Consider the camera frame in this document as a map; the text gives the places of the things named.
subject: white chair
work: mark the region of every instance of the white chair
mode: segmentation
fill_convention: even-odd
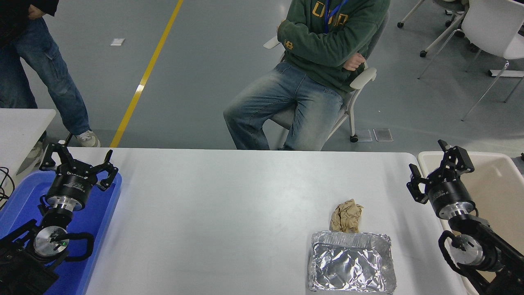
[[[415,7],[413,7],[413,9],[410,12],[408,12],[408,14],[404,17],[404,19],[397,23],[397,27],[398,28],[403,28],[404,27],[404,23],[408,20],[408,18],[411,17],[411,15],[417,10],[417,8],[419,8],[419,6],[424,1],[425,0],[420,0],[415,5]],[[460,25],[460,22],[464,18],[465,7],[461,3],[460,0],[455,0],[455,1],[450,1],[450,0],[433,0],[433,2],[435,4],[437,4],[438,6],[440,6],[441,8],[451,12],[452,17],[451,17],[451,20],[448,20],[446,22],[447,29],[444,32],[442,32],[442,34],[440,34],[440,36],[438,36],[437,39],[435,39],[435,41],[433,41],[428,47],[426,47],[423,51],[420,52],[420,57],[426,57],[428,52],[435,45],[437,45],[442,39],[444,39],[451,31],[453,31],[454,29],[458,28],[458,26]]]
[[[389,11],[386,13],[386,16],[384,17],[384,20],[382,21],[381,26],[378,28],[377,32],[374,34],[374,36],[371,39],[371,42],[370,42],[369,48],[368,48],[368,57],[369,57],[369,54],[375,48],[378,40],[380,39],[380,36],[382,35],[388,20],[389,20]],[[267,41],[264,44],[264,47],[270,49],[270,48],[274,48],[278,44],[280,44],[280,42],[277,40],[277,37],[275,36],[271,40]],[[353,91],[351,93],[348,93],[346,95],[346,97],[343,98],[343,103],[342,103],[342,106],[341,106],[340,111],[338,113],[337,121],[336,121],[335,125],[333,126],[333,128],[331,129],[331,132],[330,132],[329,136],[327,137],[327,139],[329,139],[335,133],[335,131],[342,125],[342,123],[344,123],[344,121],[346,119],[349,119],[350,132],[351,132],[351,134],[350,134],[350,141],[351,142],[357,142],[358,141],[358,135],[355,132],[355,120],[354,120],[354,116],[353,116],[353,106],[355,104],[355,101],[358,98],[358,95],[360,94],[360,92],[364,88],[364,86],[366,86],[366,84],[368,82],[374,81],[375,78],[377,77],[377,69],[376,68],[368,67],[366,62],[364,63],[364,67],[365,67],[365,70],[362,73],[360,73],[360,75],[358,75],[355,78],[355,80],[353,80],[353,82],[351,82],[350,87],[355,89],[355,91]],[[287,130],[289,130],[289,128],[291,128],[291,125],[293,124],[295,109],[296,109],[296,106],[292,106],[290,108],[287,108],[287,109],[285,109],[285,110],[283,110],[283,111],[273,115],[271,120],[274,121],[275,123],[279,124],[280,126],[286,128]],[[285,139],[284,138],[285,132],[286,132],[285,130],[282,131],[282,140],[281,141],[283,141],[283,139]]]
[[[469,115],[483,99],[498,78],[500,78],[500,75],[508,68],[509,60],[524,58],[524,37],[518,34],[522,23],[524,23],[524,4],[522,3],[513,0],[470,0],[470,8],[462,22],[462,29],[457,29],[450,34],[436,55],[426,65],[418,79],[422,77],[431,62],[440,53],[442,48],[446,46],[456,31],[463,31],[470,42],[480,49],[471,64],[476,60],[481,51],[506,59],[504,67],[497,77],[495,77],[495,80],[462,118],[462,121],[464,121],[467,115]],[[520,82],[513,88],[504,102],[508,101]]]

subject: person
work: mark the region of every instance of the person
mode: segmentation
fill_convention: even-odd
[[[82,96],[42,18],[54,16],[57,6],[58,0],[0,0],[0,107],[37,108],[20,62],[23,58],[47,86],[65,128],[81,146],[99,147]],[[45,135],[28,158],[40,157]]]
[[[371,37],[390,0],[292,0],[278,26],[283,62],[245,88],[224,110],[237,147],[269,150],[262,125],[296,104],[284,150],[322,149],[343,96],[364,70]]]

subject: person's leg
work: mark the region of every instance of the person's leg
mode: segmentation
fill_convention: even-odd
[[[335,125],[342,96],[309,77],[297,92],[298,105],[284,150],[320,151]]]
[[[12,45],[0,48],[0,108],[37,108],[20,56]]]
[[[227,128],[239,150],[269,150],[262,126],[296,102],[295,92],[305,74],[281,62],[246,87],[224,111]]]
[[[29,21],[26,31],[13,45],[47,86],[65,128],[73,135],[90,130],[82,96],[43,18]]]

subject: crumpled paper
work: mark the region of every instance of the crumpled paper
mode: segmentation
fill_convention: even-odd
[[[356,204],[353,199],[336,207],[331,215],[330,230],[342,231],[348,234],[357,234],[358,219],[362,214],[363,206]]]

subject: chair armrest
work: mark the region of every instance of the chair armrest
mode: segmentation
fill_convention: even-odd
[[[351,82],[350,87],[357,90],[362,89],[370,80],[374,81],[376,77],[377,69],[367,68]]]
[[[267,48],[267,49],[272,49],[275,46],[277,46],[278,44],[280,44],[280,42],[278,41],[277,36],[275,36],[275,37],[271,38],[269,41],[267,41],[264,44],[264,47]]]

